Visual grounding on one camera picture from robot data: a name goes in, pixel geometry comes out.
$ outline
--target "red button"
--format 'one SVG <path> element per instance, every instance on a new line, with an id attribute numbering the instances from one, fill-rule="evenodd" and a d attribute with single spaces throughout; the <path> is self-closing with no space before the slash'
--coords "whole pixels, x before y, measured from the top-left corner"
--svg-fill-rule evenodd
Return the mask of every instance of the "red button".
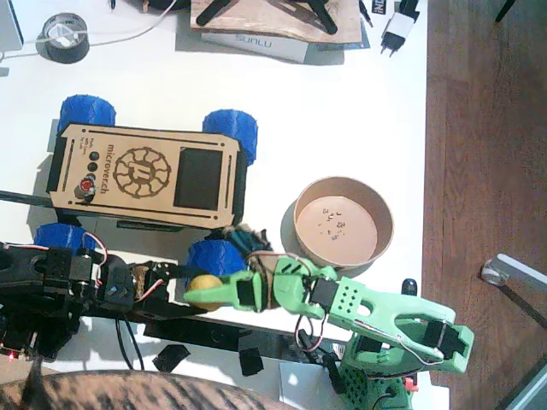
<path id="1" fill-rule="evenodd" d="M 82 179 L 79 183 L 79 188 L 84 192 L 89 192 L 93 188 L 93 181 L 90 179 Z"/>

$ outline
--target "duct tape roll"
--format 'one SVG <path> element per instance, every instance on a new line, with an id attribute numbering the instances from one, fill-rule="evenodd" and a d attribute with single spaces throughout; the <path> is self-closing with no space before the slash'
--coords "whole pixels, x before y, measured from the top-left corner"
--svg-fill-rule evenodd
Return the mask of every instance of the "duct tape roll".
<path id="1" fill-rule="evenodd" d="M 86 32 L 87 25 L 78 15 L 61 13 L 50 17 L 42 29 L 42 37 L 51 39 L 45 43 L 48 56 L 62 64 L 79 62 L 89 51 Z"/>

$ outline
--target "wire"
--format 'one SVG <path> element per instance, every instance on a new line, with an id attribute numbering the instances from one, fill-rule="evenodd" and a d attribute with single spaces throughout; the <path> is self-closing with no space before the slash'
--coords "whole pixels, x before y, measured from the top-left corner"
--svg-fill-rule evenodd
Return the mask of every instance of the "wire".
<path id="1" fill-rule="evenodd" d="M 98 243 L 99 247 L 103 250 L 104 257 L 103 257 L 103 261 L 99 263 L 99 268 L 100 268 L 102 265 L 106 263 L 107 259 L 109 258 L 109 252 L 108 250 L 106 250 L 106 246 L 104 246 L 103 241 L 101 241 L 96 235 L 92 234 L 91 232 L 84 232 L 84 234 L 82 235 L 82 245 L 84 244 L 85 237 L 90 237 L 91 239 L 93 239 L 95 242 Z"/>
<path id="2" fill-rule="evenodd" d="M 138 348 L 137 339 L 135 339 L 135 335 L 133 334 L 133 330 L 131 329 L 131 326 L 129 325 L 129 320 L 127 320 L 127 316 L 125 314 L 123 315 L 123 319 L 126 322 L 127 330 L 129 331 L 129 336 L 131 337 L 133 346 L 135 348 L 135 351 L 137 352 L 138 363 L 140 364 L 140 370 L 144 370 L 143 356 L 140 353 L 140 348 Z"/>
<path id="3" fill-rule="evenodd" d="M 165 18 L 166 14 L 173 8 L 173 6 L 177 3 L 177 0 L 173 0 L 173 2 L 165 9 L 165 11 L 157 18 L 156 22 L 147 28 L 145 28 L 142 32 L 139 32 L 137 34 L 134 34 L 128 38 L 118 38 L 116 40 L 109 40 L 109 41 L 103 41 L 102 43 L 94 43 L 90 44 L 90 47 L 98 47 L 101 45 L 109 45 L 109 44 L 116 44 L 116 43 L 123 43 L 125 41 L 134 40 L 135 38 L 144 36 L 147 32 L 150 32 L 154 28 L 156 28 Z M 133 28 L 132 30 L 125 30 L 124 32 L 88 32 L 88 31 L 79 31 L 79 32 L 72 32 L 71 35 L 79 35 L 79 34 L 91 34 L 91 35 L 118 35 L 118 34 L 128 34 L 130 32 L 135 32 L 137 30 L 142 29 L 142 27 L 139 28 Z M 66 37 L 68 34 L 59 35 L 56 37 L 49 37 L 49 38 L 38 38 L 36 40 L 32 41 L 26 41 L 25 44 L 39 44 L 39 43 L 48 43 L 49 41 L 56 40 L 58 38 Z M 15 54 L 12 56 L 5 56 L 4 53 L 2 53 L 2 58 L 0 58 L 0 62 L 3 60 L 8 60 L 10 58 L 19 58 L 19 57 L 32 57 L 32 56 L 40 56 L 40 53 L 29 53 L 29 54 Z"/>
<path id="4" fill-rule="evenodd" d="M 50 248 L 48 248 L 47 246 L 40 246 L 40 245 L 19 245 L 18 243 L 8 243 L 8 242 L 4 244 L 10 248 L 50 250 Z"/>
<path id="5" fill-rule="evenodd" d="M 297 320 L 297 326 L 295 327 L 295 330 L 294 330 L 294 337 L 295 337 L 295 340 L 297 342 L 297 346 L 303 351 L 303 352 L 307 352 L 307 353 L 310 353 L 310 352 L 313 352 L 315 350 L 317 350 L 319 348 L 319 345 L 321 344 L 322 340 L 323 340 L 323 331 L 325 330 L 325 322 L 326 322 L 326 319 L 328 318 L 328 314 L 325 315 L 325 317 L 323 318 L 323 320 L 321 321 L 321 333 L 320 335 L 317 337 L 317 341 L 315 342 L 315 344 L 311 347 L 311 348 L 305 348 L 301 343 L 300 343 L 300 339 L 298 338 L 298 331 L 300 330 L 300 322 L 302 321 L 302 317 L 303 315 L 300 315 L 298 317 L 298 320 Z"/>
<path id="6" fill-rule="evenodd" d="M 138 298 L 135 303 L 140 303 L 142 302 L 144 299 L 146 299 L 148 296 L 150 296 L 150 294 L 156 290 L 161 284 L 163 284 L 163 279 L 157 279 L 157 281 L 147 290 L 145 291 L 145 293 L 140 297 Z"/>
<path id="7" fill-rule="evenodd" d="M 384 393 L 383 395 L 380 395 L 376 401 L 374 402 L 373 406 L 370 408 L 370 410 L 374 410 L 376 406 L 378 405 L 379 401 L 382 399 L 387 399 L 388 397 L 393 397 L 391 393 Z"/>
<path id="8" fill-rule="evenodd" d="M 312 276 L 311 268 L 308 266 L 307 261 L 304 258 L 301 258 L 300 256 L 292 253 L 277 253 L 273 252 L 271 250 L 256 250 L 255 252 L 251 252 L 247 255 L 245 258 L 246 261 L 248 261 L 252 257 L 257 256 L 288 256 L 289 258 L 295 259 L 296 261 L 302 263 L 306 270 L 308 271 L 309 276 Z"/>
<path id="9" fill-rule="evenodd" d="M 407 352 L 411 353 L 414 355 L 414 357 L 416 359 L 418 359 L 418 361 L 424 365 L 424 366 L 435 366 L 435 365 L 440 365 L 441 363 L 444 362 L 444 359 L 441 359 L 439 361 L 434 361 L 434 362 L 429 362 L 429 361 L 425 361 L 423 360 L 414 350 L 412 350 L 411 348 L 409 348 L 408 346 L 406 346 L 404 343 L 403 343 L 403 340 L 400 336 L 397 336 L 397 339 L 399 341 L 399 343 L 401 344 L 401 347 L 403 349 L 405 349 Z"/>
<path id="10" fill-rule="evenodd" d="M 80 31 L 77 31 L 77 32 L 71 32 L 69 34 L 60 34 L 60 35 L 55 36 L 55 37 L 37 38 L 36 40 L 26 41 L 25 44 L 49 43 L 49 41 L 57 40 L 58 38 L 65 38 L 66 36 L 76 36 L 76 35 L 79 36 L 80 34 L 113 35 L 113 36 L 115 36 L 115 35 L 119 35 L 119 34 L 129 34 L 129 33 L 132 33 L 132 32 L 137 32 L 137 31 L 142 30 L 140 33 L 136 34 L 135 36 L 131 36 L 130 38 L 126 38 L 126 39 L 120 38 L 118 40 L 113 40 L 115 42 L 126 41 L 128 39 L 133 39 L 133 38 L 136 38 L 136 37 L 140 37 L 140 36 L 146 34 L 147 32 L 149 32 L 150 30 L 152 30 L 153 28 L 156 28 L 163 21 L 163 19 L 165 18 L 165 15 L 169 11 L 171 11 L 171 9 L 174 7 L 175 3 L 177 3 L 177 0 L 173 0 L 171 2 L 171 4 L 169 4 L 169 7 L 167 7 L 165 9 L 165 11 L 163 11 L 163 13 L 160 14 L 160 16 L 157 18 L 156 22 L 152 26 L 141 26 L 141 27 L 133 28 L 131 30 L 124 30 L 124 31 L 121 31 L 121 32 L 90 32 L 88 30 L 80 30 Z M 111 42 L 105 42 L 105 43 L 100 43 L 100 44 L 91 44 L 91 47 L 92 46 L 97 46 L 97 45 L 105 45 L 105 44 L 111 44 Z"/>
<path id="11" fill-rule="evenodd" d="M 127 357 L 126 348 L 123 346 L 123 340 L 121 339 L 120 320 L 116 318 L 115 322 L 116 322 L 116 335 L 118 336 L 118 344 L 120 344 L 121 355 L 123 356 L 123 360 L 126 362 L 127 367 L 129 367 L 129 370 L 133 370 L 133 365 L 131 361 L 129 361 L 129 358 Z"/>
<path id="12" fill-rule="evenodd" d="M 394 378 L 406 378 L 408 376 L 412 376 L 415 373 L 421 372 L 424 370 L 424 367 L 419 367 L 415 370 L 411 370 L 410 372 L 403 372 L 403 373 L 397 373 L 392 374 L 391 376 L 374 376 L 374 377 L 367 377 L 368 380 L 392 380 Z"/>

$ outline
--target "yellow part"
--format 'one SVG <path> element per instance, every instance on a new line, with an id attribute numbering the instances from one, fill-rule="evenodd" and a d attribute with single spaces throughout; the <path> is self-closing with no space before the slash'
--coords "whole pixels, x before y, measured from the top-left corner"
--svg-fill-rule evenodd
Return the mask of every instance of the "yellow part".
<path id="1" fill-rule="evenodd" d="M 200 290 L 200 289 L 214 288 L 216 286 L 221 286 L 221 285 L 222 285 L 221 280 L 218 279 L 215 275 L 199 275 L 191 280 L 186 290 Z M 210 312 L 213 312 L 214 310 L 222 306 L 222 303 L 218 303 L 218 302 L 192 303 L 192 305 L 194 305 L 197 308 L 201 308 L 201 309 L 205 309 L 205 310 L 209 310 Z"/>

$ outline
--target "blue tire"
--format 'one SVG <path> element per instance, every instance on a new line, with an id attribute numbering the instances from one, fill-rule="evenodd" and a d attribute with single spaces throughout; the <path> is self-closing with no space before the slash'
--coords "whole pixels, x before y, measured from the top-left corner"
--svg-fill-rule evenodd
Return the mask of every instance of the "blue tire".
<path id="1" fill-rule="evenodd" d="M 84 243 L 82 243 L 84 232 L 85 231 L 82 228 L 74 225 L 42 225 L 36 230 L 34 244 L 47 246 L 48 248 L 70 248 L 72 254 L 76 255 L 76 251 L 80 248 L 94 249 L 97 245 L 90 237 L 85 237 Z"/>
<path id="2" fill-rule="evenodd" d="M 116 112 L 114 107 L 99 97 L 76 95 L 62 102 L 57 132 L 61 132 L 70 122 L 94 126 L 114 126 Z"/>
<path id="3" fill-rule="evenodd" d="M 250 115 L 235 109 L 213 111 L 203 120 L 203 132 L 218 132 L 237 139 L 247 157 L 247 166 L 255 162 L 258 125 Z"/>
<path id="4" fill-rule="evenodd" d="M 188 250 L 187 265 L 200 267 L 215 276 L 231 275 L 246 268 L 236 247 L 220 239 L 194 243 Z"/>

